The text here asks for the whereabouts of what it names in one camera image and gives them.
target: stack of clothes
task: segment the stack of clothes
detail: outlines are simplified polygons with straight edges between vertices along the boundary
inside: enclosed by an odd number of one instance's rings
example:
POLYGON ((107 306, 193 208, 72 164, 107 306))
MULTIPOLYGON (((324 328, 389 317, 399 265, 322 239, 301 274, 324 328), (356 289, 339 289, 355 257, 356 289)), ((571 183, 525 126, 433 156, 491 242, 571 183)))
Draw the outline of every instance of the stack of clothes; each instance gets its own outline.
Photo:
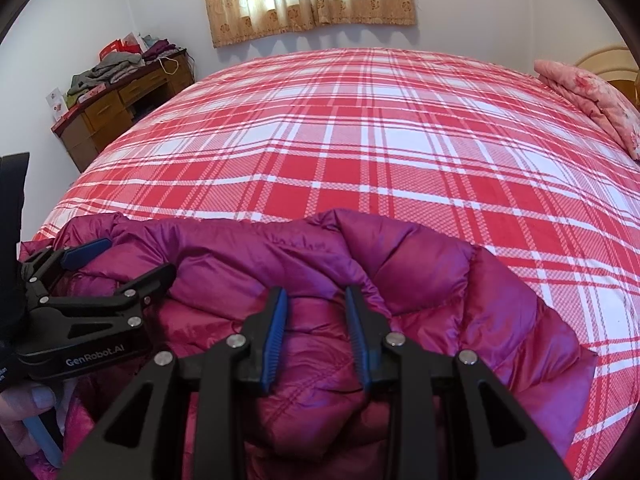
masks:
POLYGON ((91 70, 73 76, 66 93, 66 105, 71 108, 78 98, 101 83, 114 84, 145 65, 140 54, 110 52, 91 70))
POLYGON ((180 49, 177 48, 175 44, 169 43, 169 40, 158 40, 142 55, 142 59, 144 59, 146 63, 152 63, 156 59, 169 57, 177 52, 180 52, 180 49))

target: black device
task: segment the black device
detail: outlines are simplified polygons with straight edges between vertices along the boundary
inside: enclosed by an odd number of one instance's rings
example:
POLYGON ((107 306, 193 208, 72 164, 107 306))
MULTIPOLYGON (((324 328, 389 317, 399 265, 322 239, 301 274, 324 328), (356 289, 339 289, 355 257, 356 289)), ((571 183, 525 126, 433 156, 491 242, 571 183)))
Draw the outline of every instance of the black device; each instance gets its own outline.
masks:
MULTIPOLYGON (((287 297, 271 290, 240 334, 204 354, 163 351, 145 366, 63 467, 59 480, 179 480, 189 395, 198 391, 193 480, 246 480, 238 399, 275 378, 287 297)), ((527 413, 471 350, 444 356, 390 330, 356 286, 345 313, 360 383, 391 400, 385 480, 571 480, 527 413), (446 420, 438 460, 436 409, 446 420)))
MULTIPOLYGON (((166 294, 175 267, 164 264, 106 298, 52 294, 67 271, 111 247, 104 238, 80 247, 49 246, 18 262, 28 153, 0 158, 0 392, 23 380, 58 384, 151 350, 142 311, 166 294)), ((47 459, 62 465, 55 410, 25 421, 47 459)))

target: pink pillow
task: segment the pink pillow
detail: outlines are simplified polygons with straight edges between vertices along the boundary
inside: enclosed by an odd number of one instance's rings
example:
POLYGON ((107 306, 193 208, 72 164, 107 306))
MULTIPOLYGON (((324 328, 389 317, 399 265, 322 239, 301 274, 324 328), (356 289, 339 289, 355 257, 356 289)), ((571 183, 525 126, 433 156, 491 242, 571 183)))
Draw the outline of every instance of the pink pillow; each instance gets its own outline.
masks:
POLYGON ((640 160, 640 112, 617 88, 587 70, 555 61, 534 64, 540 81, 598 124, 633 160, 640 160))

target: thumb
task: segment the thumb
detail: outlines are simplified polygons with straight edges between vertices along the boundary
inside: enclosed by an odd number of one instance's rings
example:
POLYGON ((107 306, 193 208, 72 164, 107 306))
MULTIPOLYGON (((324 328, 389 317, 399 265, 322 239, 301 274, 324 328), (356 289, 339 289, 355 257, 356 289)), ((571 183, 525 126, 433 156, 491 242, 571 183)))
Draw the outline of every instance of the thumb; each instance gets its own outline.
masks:
POLYGON ((53 390, 36 383, 21 384, 0 394, 0 424, 18 422, 48 412, 56 404, 53 390))

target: bed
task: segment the bed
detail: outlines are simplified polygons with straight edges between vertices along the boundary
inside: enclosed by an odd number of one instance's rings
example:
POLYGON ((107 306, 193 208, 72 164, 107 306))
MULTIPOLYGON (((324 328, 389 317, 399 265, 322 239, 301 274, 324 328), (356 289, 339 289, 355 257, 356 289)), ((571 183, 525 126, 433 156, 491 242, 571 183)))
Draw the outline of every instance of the bed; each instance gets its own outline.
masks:
POLYGON ((586 479, 640 394, 640 168, 532 76, 343 49, 252 60, 109 146, 52 211, 287 221, 330 208, 481 244, 599 354, 566 464, 586 479))

